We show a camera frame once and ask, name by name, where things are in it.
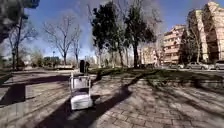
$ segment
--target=building facade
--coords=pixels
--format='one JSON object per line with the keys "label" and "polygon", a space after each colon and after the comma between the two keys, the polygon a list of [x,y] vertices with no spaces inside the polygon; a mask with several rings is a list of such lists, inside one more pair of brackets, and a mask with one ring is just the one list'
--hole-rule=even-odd
{"label": "building facade", "polygon": [[188,19],[200,39],[202,60],[224,60],[224,9],[215,2],[208,2],[203,9],[190,12]]}
{"label": "building facade", "polygon": [[175,25],[171,31],[164,35],[164,63],[178,63],[181,37],[186,25]]}
{"label": "building facade", "polygon": [[160,65],[163,63],[163,51],[156,50],[152,46],[145,46],[138,50],[139,59],[141,64],[155,64]]}

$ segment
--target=delivery robot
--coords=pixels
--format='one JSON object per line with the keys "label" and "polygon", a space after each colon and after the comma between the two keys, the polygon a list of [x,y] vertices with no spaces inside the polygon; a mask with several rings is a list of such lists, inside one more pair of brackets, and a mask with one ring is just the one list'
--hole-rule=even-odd
{"label": "delivery robot", "polygon": [[86,109],[93,106],[90,94],[91,79],[89,76],[74,77],[74,74],[71,73],[70,87],[72,110]]}

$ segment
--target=paved walkway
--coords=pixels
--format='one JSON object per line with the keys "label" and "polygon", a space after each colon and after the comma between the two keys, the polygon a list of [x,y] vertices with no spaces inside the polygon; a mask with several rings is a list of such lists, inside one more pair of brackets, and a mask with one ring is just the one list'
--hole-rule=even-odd
{"label": "paved walkway", "polygon": [[71,111],[68,76],[17,74],[0,87],[1,128],[224,128],[224,91],[100,80],[95,107]]}

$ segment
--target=car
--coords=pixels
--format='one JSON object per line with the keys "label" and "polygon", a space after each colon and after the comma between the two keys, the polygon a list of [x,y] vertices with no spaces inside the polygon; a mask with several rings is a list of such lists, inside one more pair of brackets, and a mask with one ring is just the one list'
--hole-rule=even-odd
{"label": "car", "polygon": [[183,69],[184,65],[182,65],[182,64],[170,64],[169,68],[171,68],[171,69]]}
{"label": "car", "polygon": [[161,64],[155,67],[156,69],[168,69],[170,68],[168,64]]}
{"label": "car", "polygon": [[218,60],[215,62],[214,67],[216,70],[224,69],[224,60]]}
{"label": "car", "polygon": [[139,64],[139,68],[140,69],[145,69],[146,68],[146,65],[145,64]]}
{"label": "car", "polygon": [[214,66],[212,65],[208,65],[208,64],[204,64],[204,63],[197,63],[197,62],[192,62],[192,63],[189,63],[187,65],[187,68],[188,69],[201,69],[201,70],[209,70],[209,69],[212,69]]}

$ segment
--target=window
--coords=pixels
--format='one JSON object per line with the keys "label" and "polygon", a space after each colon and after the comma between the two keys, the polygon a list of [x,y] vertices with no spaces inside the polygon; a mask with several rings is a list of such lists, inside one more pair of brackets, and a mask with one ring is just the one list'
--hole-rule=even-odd
{"label": "window", "polygon": [[173,53],[173,56],[177,56],[177,53]]}
{"label": "window", "polygon": [[179,48],[179,45],[177,44],[177,45],[175,45],[174,47],[175,47],[175,48]]}
{"label": "window", "polygon": [[167,56],[167,57],[170,57],[170,56],[171,56],[171,53],[167,53],[166,56]]}

